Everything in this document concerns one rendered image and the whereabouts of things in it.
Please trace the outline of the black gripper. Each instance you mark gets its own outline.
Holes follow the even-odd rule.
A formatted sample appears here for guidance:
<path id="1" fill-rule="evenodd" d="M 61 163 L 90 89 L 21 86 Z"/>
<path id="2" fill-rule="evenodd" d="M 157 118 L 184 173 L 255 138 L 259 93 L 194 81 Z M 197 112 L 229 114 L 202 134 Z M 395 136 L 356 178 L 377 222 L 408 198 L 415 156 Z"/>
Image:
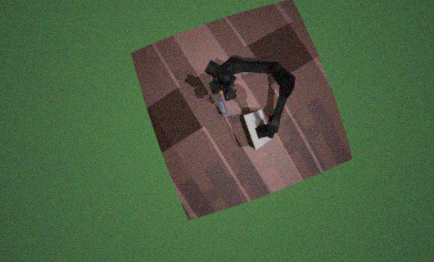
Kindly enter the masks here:
<path id="1" fill-rule="evenodd" d="M 224 85 L 220 81 L 220 84 L 223 87 L 222 91 L 223 91 L 223 94 L 224 94 L 225 101 L 228 101 L 228 100 L 236 98 L 237 95 L 236 95 L 235 91 L 233 91 L 233 87 L 230 87 L 230 86 L 232 86 L 231 83 L 228 84 L 228 85 Z"/>

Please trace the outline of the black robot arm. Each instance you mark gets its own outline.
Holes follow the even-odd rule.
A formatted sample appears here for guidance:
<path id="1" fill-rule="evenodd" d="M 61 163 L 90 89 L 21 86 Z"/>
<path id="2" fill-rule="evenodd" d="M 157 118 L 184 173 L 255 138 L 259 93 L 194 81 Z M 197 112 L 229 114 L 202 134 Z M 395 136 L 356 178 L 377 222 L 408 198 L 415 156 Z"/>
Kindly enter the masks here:
<path id="1" fill-rule="evenodd" d="M 256 72 L 271 74 L 276 83 L 280 86 L 278 103 L 273 115 L 270 115 L 267 125 L 262 124 L 255 128 L 258 139 L 273 138 L 278 132 L 280 125 L 281 114 L 287 102 L 287 98 L 292 94 L 295 88 L 295 76 L 290 74 L 285 68 L 280 66 L 276 61 L 244 61 L 241 58 L 230 57 L 228 61 L 219 65 L 214 61 L 209 61 L 205 68 L 205 72 L 214 78 L 220 76 L 220 80 L 215 80 L 209 83 L 210 90 L 213 94 L 223 90 L 220 81 L 224 85 L 234 84 L 237 77 L 233 74 L 242 72 Z"/>

